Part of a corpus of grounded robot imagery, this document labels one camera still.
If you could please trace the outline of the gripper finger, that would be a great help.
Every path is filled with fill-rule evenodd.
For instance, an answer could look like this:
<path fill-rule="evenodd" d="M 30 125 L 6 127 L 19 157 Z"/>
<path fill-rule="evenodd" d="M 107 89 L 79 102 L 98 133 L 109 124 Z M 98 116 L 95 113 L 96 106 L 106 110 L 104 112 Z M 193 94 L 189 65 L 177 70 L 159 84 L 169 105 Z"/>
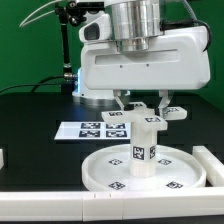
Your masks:
<path fill-rule="evenodd" d="M 129 104 L 130 101 L 129 90 L 114 90 L 113 95 L 121 110 L 123 110 L 124 107 Z"/>
<path fill-rule="evenodd" d="M 168 106 L 173 97 L 172 90 L 160 90 L 159 97 L 161 98 L 160 104 L 158 106 L 159 114 L 161 117 L 165 118 L 168 113 Z"/>

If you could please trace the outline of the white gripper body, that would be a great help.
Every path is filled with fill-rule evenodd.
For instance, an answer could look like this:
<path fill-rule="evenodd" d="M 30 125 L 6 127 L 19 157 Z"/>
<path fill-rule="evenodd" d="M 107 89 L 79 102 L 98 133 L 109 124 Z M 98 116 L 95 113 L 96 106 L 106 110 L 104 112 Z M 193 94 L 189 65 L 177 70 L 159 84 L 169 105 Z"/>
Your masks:
<path fill-rule="evenodd" d="M 147 51 L 120 53 L 114 42 L 87 44 L 81 52 L 84 83 L 96 90 L 194 90 L 210 80 L 203 26 L 168 30 Z"/>

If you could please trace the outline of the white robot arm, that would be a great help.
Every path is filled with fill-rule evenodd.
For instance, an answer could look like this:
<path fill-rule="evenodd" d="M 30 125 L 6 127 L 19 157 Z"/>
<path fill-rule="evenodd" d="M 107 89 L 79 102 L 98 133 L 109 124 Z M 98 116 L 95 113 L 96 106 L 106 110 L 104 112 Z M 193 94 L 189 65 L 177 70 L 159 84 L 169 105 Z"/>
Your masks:
<path fill-rule="evenodd" d="M 195 90 L 210 80 L 208 25 L 162 19 L 166 0 L 104 0 L 105 11 L 79 31 L 81 78 L 87 89 L 158 90 L 162 110 L 172 90 Z"/>

